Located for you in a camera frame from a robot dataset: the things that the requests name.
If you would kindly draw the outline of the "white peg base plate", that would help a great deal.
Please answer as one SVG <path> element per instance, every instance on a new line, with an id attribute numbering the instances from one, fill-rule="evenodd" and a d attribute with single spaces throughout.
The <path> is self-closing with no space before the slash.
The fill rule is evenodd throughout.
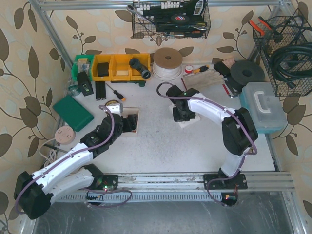
<path id="1" fill-rule="evenodd" d="M 180 121 L 180 122 L 178 122 L 178 121 L 174 120 L 174 122 L 177 123 L 180 126 L 181 129 L 184 129 L 187 126 L 195 124 L 196 122 L 199 122 L 199 121 L 201 121 L 201 117 L 198 114 L 195 115 L 194 119 L 190 119 L 189 121 Z"/>

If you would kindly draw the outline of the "white tray of springs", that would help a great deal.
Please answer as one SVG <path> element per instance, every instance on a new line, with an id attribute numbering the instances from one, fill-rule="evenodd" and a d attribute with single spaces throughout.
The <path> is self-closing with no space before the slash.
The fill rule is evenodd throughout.
<path id="1" fill-rule="evenodd" d="M 123 118 L 122 137 L 136 137 L 139 127 L 139 109 L 134 107 L 125 107 L 121 116 Z"/>

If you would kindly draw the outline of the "beige work glove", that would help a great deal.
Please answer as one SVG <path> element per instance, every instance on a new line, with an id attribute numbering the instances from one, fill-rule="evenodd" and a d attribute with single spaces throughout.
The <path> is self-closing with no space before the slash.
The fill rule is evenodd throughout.
<path id="1" fill-rule="evenodd" d="M 184 76 L 181 80 L 186 90 L 193 88 L 202 91 L 211 85 L 225 84 L 224 76 L 215 69 L 208 69 L 204 72 Z"/>

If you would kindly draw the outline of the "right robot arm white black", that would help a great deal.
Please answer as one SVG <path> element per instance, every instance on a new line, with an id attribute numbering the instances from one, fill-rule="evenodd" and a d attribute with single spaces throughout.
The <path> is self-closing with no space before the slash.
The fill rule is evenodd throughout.
<path id="1" fill-rule="evenodd" d="M 194 88 L 182 91 L 171 85 L 165 95 L 156 90 L 161 97 L 170 99 L 175 122 L 187 123 L 201 115 L 220 125 L 223 144 L 227 150 L 221 172 L 228 178 L 234 178 L 241 171 L 247 155 L 257 154 L 255 141 L 258 132 L 249 111 L 241 107 L 233 109 L 218 104 Z"/>

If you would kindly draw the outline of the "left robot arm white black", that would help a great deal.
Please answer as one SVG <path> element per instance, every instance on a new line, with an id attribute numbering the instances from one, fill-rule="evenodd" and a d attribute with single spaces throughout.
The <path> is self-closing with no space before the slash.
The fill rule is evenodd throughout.
<path id="1" fill-rule="evenodd" d="M 100 109 L 107 113 L 102 123 L 68 153 L 32 174 L 24 171 L 18 175 L 14 190 L 14 208 L 18 214 L 37 219 L 67 193 L 80 189 L 106 193 L 117 187 L 117 179 L 106 179 L 91 161 L 128 130 L 127 119 L 104 105 Z"/>

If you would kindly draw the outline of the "orange tip screwdriver left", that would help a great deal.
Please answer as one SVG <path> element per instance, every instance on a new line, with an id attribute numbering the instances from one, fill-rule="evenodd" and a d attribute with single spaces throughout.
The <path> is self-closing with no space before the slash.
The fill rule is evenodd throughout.
<path id="1" fill-rule="evenodd" d="M 125 97 L 122 94 L 120 94 L 117 90 L 113 89 L 108 83 L 106 83 L 106 86 L 113 91 L 113 93 L 116 95 L 116 97 L 119 100 L 121 100 L 121 101 L 125 101 L 126 100 Z"/>

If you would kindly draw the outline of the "brown tape roll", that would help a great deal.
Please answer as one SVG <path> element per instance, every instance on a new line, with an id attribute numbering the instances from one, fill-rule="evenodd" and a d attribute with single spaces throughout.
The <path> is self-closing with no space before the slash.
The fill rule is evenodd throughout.
<path id="1" fill-rule="evenodd" d="M 113 104 L 119 104 L 119 101 L 117 101 L 117 100 L 110 100 L 110 101 L 105 103 L 105 106 L 110 106 L 110 105 L 113 105 Z"/>

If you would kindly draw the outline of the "black sanding block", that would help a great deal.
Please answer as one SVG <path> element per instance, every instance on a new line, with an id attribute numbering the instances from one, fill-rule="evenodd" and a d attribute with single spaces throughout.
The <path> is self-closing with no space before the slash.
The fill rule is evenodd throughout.
<path id="1" fill-rule="evenodd" d="M 231 74 L 230 69 L 222 61 L 214 64 L 214 69 L 224 78 L 227 78 Z"/>

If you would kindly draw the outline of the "black green device box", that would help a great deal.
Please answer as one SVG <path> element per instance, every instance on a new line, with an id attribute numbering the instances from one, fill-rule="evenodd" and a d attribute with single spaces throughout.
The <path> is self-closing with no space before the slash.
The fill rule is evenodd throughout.
<path id="1" fill-rule="evenodd" d="M 83 93 L 84 96 L 89 96 L 94 93 L 91 81 L 86 72 L 78 73 L 77 83 L 80 91 Z"/>

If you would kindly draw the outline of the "yellow storage bin row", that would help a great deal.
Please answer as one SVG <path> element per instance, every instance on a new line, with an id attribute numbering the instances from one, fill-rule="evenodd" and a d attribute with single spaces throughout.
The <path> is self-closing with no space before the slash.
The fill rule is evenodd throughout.
<path id="1" fill-rule="evenodd" d="M 137 58 L 141 64 L 151 71 L 151 56 L 142 54 L 99 54 L 94 55 L 91 66 L 93 81 L 146 81 L 141 73 L 130 67 L 132 58 Z"/>

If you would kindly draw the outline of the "glass jar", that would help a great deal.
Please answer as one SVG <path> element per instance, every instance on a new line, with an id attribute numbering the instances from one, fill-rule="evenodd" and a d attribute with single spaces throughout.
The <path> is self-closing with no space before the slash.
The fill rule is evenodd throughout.
<path id="1" fill-rule="evenodd" d="M 68 81 L 67 93 L 72 97 L 75 97 L 81 93 L 78 83 L 75 80 Z"/>

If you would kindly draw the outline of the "green storage bin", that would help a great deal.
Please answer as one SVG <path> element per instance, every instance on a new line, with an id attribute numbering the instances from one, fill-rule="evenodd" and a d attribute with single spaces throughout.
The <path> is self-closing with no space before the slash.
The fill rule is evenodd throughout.
<path id="1" fill-rule="evenodd" d="M 76 55 L 74 64 L 72 67 L 72 79 L 77 81 L 78 74 L 85 72 L 88 75 L 89 80 L 92 80 L 92 64 L 94 55 Z"/>

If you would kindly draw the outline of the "black filament spool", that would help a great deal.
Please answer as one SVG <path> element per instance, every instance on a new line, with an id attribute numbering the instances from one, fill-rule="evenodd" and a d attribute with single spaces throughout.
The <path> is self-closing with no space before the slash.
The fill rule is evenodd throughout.
<path id="1" fill-rule="evenodd" d="M 238 92 L 242 91 L 250 82 L 264 82 L 265 73 L 263 69 L 255 62 L 240 60 L 235 62 L 230 68 L 230 75 L 227 77 L 227 83 Z"/>

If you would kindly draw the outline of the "teal clear toolbox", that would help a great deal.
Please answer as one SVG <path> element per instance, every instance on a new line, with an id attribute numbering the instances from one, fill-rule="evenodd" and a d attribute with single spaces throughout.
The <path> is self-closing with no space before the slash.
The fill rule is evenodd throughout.
<path id="1" fill-rule="evenodd" d="M 242 88 L 239 100 L 249 111 L 259 134 L 271 134 L 286 127 L 285 113 L 270 83 L 248 83 Z"/>

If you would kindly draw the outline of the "red handled hex key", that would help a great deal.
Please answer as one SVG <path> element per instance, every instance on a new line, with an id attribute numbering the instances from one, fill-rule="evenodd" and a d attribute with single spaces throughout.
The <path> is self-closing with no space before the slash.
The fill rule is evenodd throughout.
<path id="1" fill-rule="evenodd" d="M 239 91 L 236 91 L 235 89 L 233 89 L 227 80 L 224 81 L 224 84 L 222 85 L 226 94 L 230 97 L 230 98 L 235 98 L 237 97 L 240 92 Z"/>

